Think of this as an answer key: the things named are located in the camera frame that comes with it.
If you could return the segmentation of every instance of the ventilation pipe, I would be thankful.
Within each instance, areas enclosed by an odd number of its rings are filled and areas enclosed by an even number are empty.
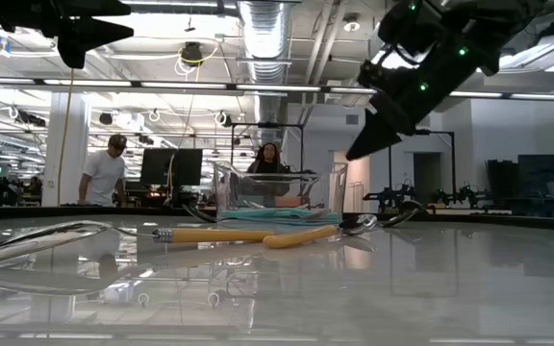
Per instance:
[[[286,55],[286,31],[290,5],[267,1],[239,2],[240,17],[244,23],[243,38],[248,58],[280,60]],[[248,64],[254,84],[281,85],[286,82],[286,66],[282,63]],[[286,98],[257,94],[254,96],[256,122],[286,122]],[[274,132],[259,130],[259,144],[280,139]]]

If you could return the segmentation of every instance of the ceiling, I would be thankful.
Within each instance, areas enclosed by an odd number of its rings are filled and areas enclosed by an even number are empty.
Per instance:
[[[342,20],[331,19],[330,25],[339,26],[331,59],[322,71],[320,83],[348,81],[356,77],[360,63],[371,59],[368,52],[373,30],[386,11],[391,0],[344,0],[346,13],[356,13],[361,27],[355,32],[346,32]],[[309,56],[314,45],[314,27],[321,15],[324,0],[304,0],[291,6],[288,32],[289,59],[288,84],[303,82]],[[143,81],[199,81],[199,82],[249,82],[247,66],[237,62],[245,57],[242,28],[238,18],[232,16],[209,16],[188,14],[139,14],[123,17],[102,18],[135,29],[135,36],[89,52],[86,67],[75,71],[77,79],[129,79]],[[45,38],[40,32],[18,28],[14,34],[0,29],[0,40],[4,37],[10,44],[10,53],[0,56],[0,77],[70,78],[71,70],[62,62],[56,51],[56,42]],[[182,71],[178,53],[186,42],[201,43],[201,51],[207,59],[199,69]],[[102,112],[117,111],[132,113],[143,119],[144,127],[150,131],[173,134],[230,134],[216,124],[214,117],[224,111],[236,122],[254,122],[254,98],[249,95],[186,95],[186,94],[132,94],[101,92],[88,93],[93,106],[91,129],[93,131],[120,132],[129,130],[115,123],[100,124]],[[0,89],[0,129],[34,129],[33,125],[18,123],[13,119],[11,107],[16,107],[48,121],[51,94],[48,91]],[[0,150],[17,150],[15,141],[33,147],[29,155],[43,161],[40,151],[45,153],[46,135],[0,136]],[[164,139],[179,142],[178,138]],[[89,150],[106,145],[104,136],[92,136]],[[136,138],[131,138],[132,147],[144,147]],[[191,146],[191,140],[182,141]],[[214,149],[227,148],[230,140],[205,139],[197,146]],[[240,149],[253,155],[252,142],[244,139]],[[129,159],[131,165],[137,164]]]

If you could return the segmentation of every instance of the baseball cap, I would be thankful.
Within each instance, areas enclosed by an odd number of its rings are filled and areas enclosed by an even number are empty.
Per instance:
[[[116,149],[123,150],[127,145],[127,138],[121,134],[112,135],[108,140],[108,145],[113,146]]]

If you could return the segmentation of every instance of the black shirt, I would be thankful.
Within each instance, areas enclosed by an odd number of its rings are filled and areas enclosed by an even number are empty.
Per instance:
[[[277,173],[277,162],[260,161],[255,173]]]

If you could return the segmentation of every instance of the yellow spoon handle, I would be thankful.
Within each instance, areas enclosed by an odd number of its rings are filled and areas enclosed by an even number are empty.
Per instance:
[[[262,241],[271,231],[249,230],[202,230],[202,229],[166,229],[161,234],[169,234],[172,243],[214,242],[214,241]]]
[[[269,249],[283,249],[306,241],[322,239],[339,232],[337,226],[324,226],[315,230],[308,230],[283,235],[269,235],[263,240],[264,246]]]

